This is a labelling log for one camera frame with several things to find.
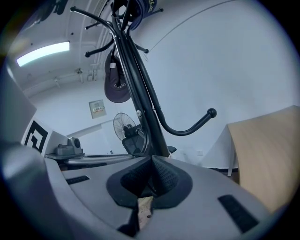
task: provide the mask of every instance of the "wooden panel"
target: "wooden panel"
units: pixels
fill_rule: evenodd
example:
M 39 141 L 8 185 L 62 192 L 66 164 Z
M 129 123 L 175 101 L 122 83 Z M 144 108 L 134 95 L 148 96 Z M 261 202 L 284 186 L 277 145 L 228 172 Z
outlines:
M 300 107 L 228 124 L 240 185 L 270 211 L 287 203 L 299 184 Z

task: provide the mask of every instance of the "black rubber pad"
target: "black rubber pad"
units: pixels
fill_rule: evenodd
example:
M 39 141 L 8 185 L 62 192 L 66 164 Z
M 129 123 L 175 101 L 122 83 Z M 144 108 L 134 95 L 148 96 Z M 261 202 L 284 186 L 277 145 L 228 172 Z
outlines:
M 86 181 L 86 180 L 89 180 L 90 178 L 88 176 L 81 176 L 81 177 L 76 177 L 76 178 L 70 178 L 70 179 L 66 179 L 68 185 L 71 185 L 71 184 L 75 184 L 75 183 L 78 183 L 78 182 L 83 182 L 83 181 Z
M 242 233 L 247 232 L 258 224 L 258 221 L 234 198 L 224 195 L 218 198 Z

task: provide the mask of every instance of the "electric fan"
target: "electric fan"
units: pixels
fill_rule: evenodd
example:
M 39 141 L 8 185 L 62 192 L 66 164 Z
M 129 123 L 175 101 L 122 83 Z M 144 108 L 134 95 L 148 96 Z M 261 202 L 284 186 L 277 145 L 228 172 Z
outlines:
M 113 128 L 117 137 L 122 141 L 125 131 L 135 127 L 135 122 L 125 113 L 118 113 L 113 119 Z

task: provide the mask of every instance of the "black hat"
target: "black hat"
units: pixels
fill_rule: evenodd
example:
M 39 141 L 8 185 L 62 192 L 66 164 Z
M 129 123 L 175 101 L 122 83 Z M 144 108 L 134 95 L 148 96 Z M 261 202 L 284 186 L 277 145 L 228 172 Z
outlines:
M 157 0 L 135 0 L 138 7 L 135 8 L 138 17 L 130 25 L 130 29 L 134 30 L 140 25 L 143 18 L 152 15 L 154 8 L 156 7 Z
M 114 103 L 124 103 L 130 99 L 130 93 L 118 57 L 114 56 L 115 48 L 111 50 L 105 61 L 104 91 L 108 100 Z
M 112 5 L 112 11 L 116 12 L 120 7 L 127 6 L 128 0 L 115 0 Z M 130 5 L 130 15 L 129 21 L 132 22 L 130 29 L 136 29 L 143 18 L 152 15 L 157 5 L 157 0 L 132 0 Z

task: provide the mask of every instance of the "black logo sign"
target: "black logo sign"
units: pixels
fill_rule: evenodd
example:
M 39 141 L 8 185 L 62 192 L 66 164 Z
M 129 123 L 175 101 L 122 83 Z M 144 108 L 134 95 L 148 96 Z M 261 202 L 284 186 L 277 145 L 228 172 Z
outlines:
M 48 133 L 37 122 L 33 121 L 26 136 L 25 145 L 37 149 L 42 153 Z

